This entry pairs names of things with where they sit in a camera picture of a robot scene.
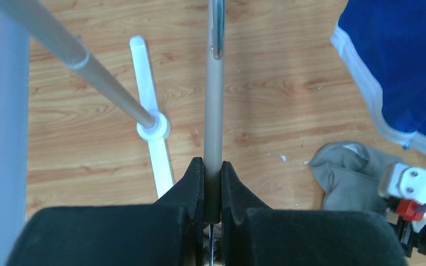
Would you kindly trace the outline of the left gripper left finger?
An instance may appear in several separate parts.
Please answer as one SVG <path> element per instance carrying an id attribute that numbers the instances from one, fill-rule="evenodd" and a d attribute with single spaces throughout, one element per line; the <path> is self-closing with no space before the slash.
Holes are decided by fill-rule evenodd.
<path id="1" fill-rule="evenodd" d="M 27 222 L 7 265 L 202 265 L 204 163 L 152 204 L 59 206 Z"/>

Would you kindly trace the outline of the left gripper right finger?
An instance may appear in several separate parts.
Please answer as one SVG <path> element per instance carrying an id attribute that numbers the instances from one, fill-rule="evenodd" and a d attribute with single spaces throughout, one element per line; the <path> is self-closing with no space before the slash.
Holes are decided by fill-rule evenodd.
<path id="1" fill-rule="evenodd" d="M 224 265 L 406 265 L 393 228 L 355 211 L 272 209 L 221 169 Z"/>

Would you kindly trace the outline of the grey beige underwear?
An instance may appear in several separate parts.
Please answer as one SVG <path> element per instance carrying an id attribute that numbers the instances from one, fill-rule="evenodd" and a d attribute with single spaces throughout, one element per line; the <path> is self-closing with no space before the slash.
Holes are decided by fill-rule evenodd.
<path id="1" fill-rule="evenodd" d="M 309 162 L 310 170 L 324 190 L 325 211 L 363 211 L 386 215 L 386 200 L 378 195 L 386 168 L 403 159 L 360 142 L 331 142 Z"/>

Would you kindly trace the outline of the beige hanger of grey underwear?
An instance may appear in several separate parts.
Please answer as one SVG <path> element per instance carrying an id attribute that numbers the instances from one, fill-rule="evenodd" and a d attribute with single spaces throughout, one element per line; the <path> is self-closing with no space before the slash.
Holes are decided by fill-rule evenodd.
<path id="1" fill-rule="evenodd" d="M 208 1 L 206 86 L 204 113 L 205 205 L 209 229 L 207 257 L 214 265 L 214 225 L 220 221 L 221 165 L 224 110 L 224 37 L 226 2 Z"/>

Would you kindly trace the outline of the blue white underwear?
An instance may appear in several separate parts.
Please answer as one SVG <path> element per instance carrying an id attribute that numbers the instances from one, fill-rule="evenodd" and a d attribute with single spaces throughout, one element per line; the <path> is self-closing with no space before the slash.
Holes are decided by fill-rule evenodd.
<path id="1" fill-rule="evenodd" d="M 426 1 L 348 1 L 331 42 L 377 132 L 426 155 Z"/>

